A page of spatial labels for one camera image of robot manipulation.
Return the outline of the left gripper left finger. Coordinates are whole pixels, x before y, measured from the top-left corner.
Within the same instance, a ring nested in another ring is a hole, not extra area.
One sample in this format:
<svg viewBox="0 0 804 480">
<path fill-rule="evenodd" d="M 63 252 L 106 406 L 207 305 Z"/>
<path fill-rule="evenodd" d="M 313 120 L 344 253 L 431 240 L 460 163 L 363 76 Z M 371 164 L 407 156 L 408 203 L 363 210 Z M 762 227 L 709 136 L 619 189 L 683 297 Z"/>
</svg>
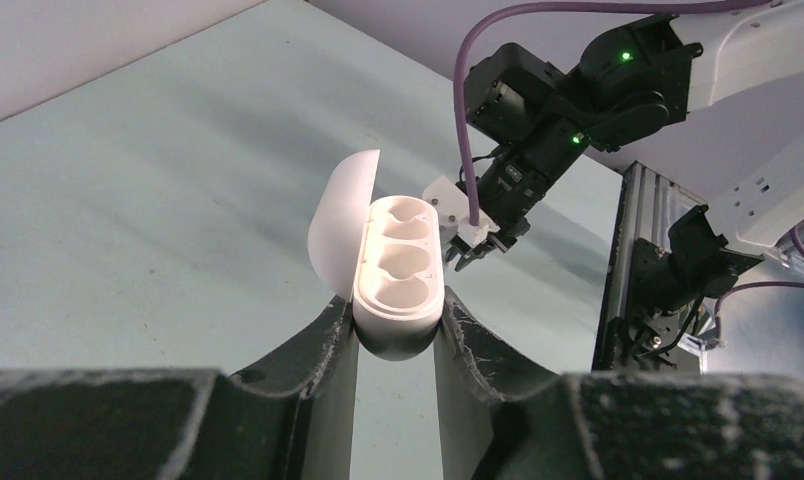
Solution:
<svg viewBox="0 0 804 480">
<path fill-rule="evenodd" d="M 345 479 L 358 349 L 334 298 L 231 375 L 0 370 L 0 479 Z"/>
</svg>

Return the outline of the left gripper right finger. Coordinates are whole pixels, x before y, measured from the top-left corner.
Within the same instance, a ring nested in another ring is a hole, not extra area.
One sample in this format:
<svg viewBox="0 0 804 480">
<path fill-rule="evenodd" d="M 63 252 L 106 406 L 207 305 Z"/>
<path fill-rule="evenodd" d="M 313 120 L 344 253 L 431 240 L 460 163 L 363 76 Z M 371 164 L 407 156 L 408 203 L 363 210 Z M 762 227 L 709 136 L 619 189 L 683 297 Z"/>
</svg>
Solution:
<svg viewBox="0 0 804 480">
<path fill-rule="evenodd" d="M 557 374 L 447 290 L 434 341 L 447 479 L 804 479 L 804 383 Z"/>
</svg>

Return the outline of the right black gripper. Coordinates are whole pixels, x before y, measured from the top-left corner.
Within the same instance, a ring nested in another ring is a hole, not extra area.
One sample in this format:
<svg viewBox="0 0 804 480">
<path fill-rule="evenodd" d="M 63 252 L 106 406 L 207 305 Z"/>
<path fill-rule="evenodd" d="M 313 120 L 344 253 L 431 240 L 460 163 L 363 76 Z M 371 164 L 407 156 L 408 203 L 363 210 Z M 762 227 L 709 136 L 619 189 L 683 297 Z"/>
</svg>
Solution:
<svg viewBox="0 0 804 480">
<path fill-rule="evenodd" d="M 492 163 L 476 178 L 479 208 L 499 227 L 478 246 L 451 241 L 444 249 L 444 266 L 460 272 L 493 250 L 506 252 L 530 228 L 529 211 L 539 203 L 575 163 L 573 148 L 497 148 Z"/>
</svg>

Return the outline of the white earbud charging case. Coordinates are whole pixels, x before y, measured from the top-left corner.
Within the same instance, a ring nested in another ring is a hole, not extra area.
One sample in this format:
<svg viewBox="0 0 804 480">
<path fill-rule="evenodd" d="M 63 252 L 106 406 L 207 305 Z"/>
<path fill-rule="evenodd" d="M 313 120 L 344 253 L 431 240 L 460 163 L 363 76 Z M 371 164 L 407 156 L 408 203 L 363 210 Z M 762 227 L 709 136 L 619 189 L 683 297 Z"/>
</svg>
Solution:
<svg viewBox="0 0 804 480">
<path fill-rule="evenodd" d="M 374 199 L 379 150 L 333 170 L 309 226 L 316 275 L 353 309 L 359 341 L 374 356 L 405 361 L 433 341 L 445 282 L 438 214 L 406 195 Z"/>
</svg>

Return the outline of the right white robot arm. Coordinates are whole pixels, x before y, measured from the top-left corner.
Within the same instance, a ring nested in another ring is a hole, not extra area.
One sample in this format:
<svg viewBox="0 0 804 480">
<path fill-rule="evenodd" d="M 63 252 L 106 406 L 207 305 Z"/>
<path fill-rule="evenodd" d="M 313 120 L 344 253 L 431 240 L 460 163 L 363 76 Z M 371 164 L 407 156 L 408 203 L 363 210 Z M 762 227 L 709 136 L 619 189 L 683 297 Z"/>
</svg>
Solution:
<svg viewBox="0 0 804 480">
<path fill-rule="evenodd" d="M 568 72 L 515 43 L 475 65 L 477 38 L 533 13 L 630 14 Z M 586 150 L 616 152 L 721 100 L 804 73 L 804 1 L 541 1 L 479 20 L 452 88 L 468 220 L 446 252 L 456 270 L 508 251 L 527 213 Z"/>
</svg>

